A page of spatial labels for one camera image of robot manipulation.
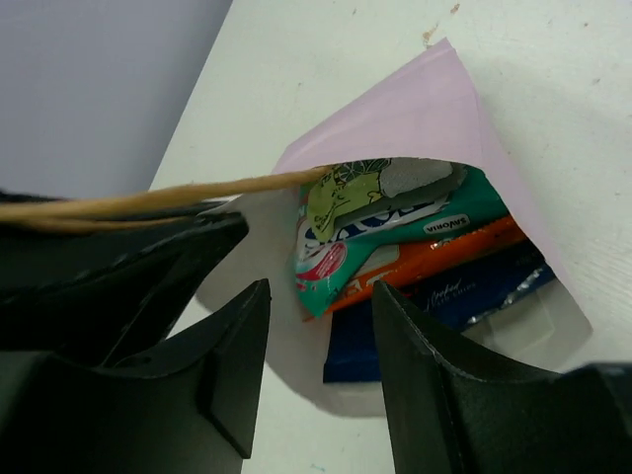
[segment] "pink paper bag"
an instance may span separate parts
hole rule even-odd
[[[289,145],[274,173],[396,157],[447,160],[485,171],[566,289],[560,283],[547,285],[475,327],[470,336],[527,363],[550,369],[562,365],[590,335],[591,326],[571,296],[574,291],[529,190],[447,40]],[[241,196],[221,210],[243,212],[250,233],[206,279],[198,299],[213,310],[254,279],[268,278],[273,293],[266,355],[270,367],[292,390],[327,411],[383,414],[379,384],[322,383],[331,321],[301,322],[305,310],[295,294],[292,268],[295,190]]]

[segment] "blue snack wrapper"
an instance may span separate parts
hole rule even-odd
[[[456,331],[464,331],[555,278],[528,241],[465,263],[400,291]],[[380,381],[371,301],[333,315],[323,382]]]

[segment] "white table surface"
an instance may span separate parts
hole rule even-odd
[[[594,334],[632,359],[632,3],[234,0],[153,188],[267,174],[284,147],[448,37],[542,206]],[[206,312],[193,302],[179,327]],[[319,412],[264,372],[244,473],[393,472],[385,420]]]

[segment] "gray wall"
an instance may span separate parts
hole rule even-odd
[[[231,0],[0,0],[0,188],[151,184]]]

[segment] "brand logo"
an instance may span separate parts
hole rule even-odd
[[[387,270],[386,272],[382,272],[381,274],[372,276],[364,284],[362,284],[362,282],[360,282],[358,278],[352,280],[347,286],[345,286],[345,297],[351,296],[352,294],[358,293],[365,288],[373,286],[376,281],[378,281],[379,279],[383,279],[391,272],[393,272],[393,270]]]
[[[337,229],[329,244],[350,240],[360,235],[408,224],[418,219],[439,212],[446,204],[447,196],[439,197],[433,202],[424,202],[412,207],[386,211],[349,224],[342,229]],[[296,247],[299,252],[299,261],[304,261],[309,254],[323,244],[316,239],[307,219],[298,223],[298,237]]]
[[[449,217],[429,222],[424,226],[424,231],[427,234],[439,234],[441,232],[460,229],[469,225],[469,223],[470,218],[467,214],[450,215]]]
[[[456,283],[447,283],[444,288],[439,290],[433,290],[433,293],[429,296],[426,308],[424,311],[430,312],[440,306],[449,303],[450,300],[460,296],[467,291],[470,291],[476,287],[476,283],[470,282],[464,286],[461,286],[461,279]]]
[[[325,245],[320,250],[311,256],[311,267],[305,272],[297,273],[297,278],[306,281],[326,278],[337,271],[347,259],[347,246],[343,243]]]

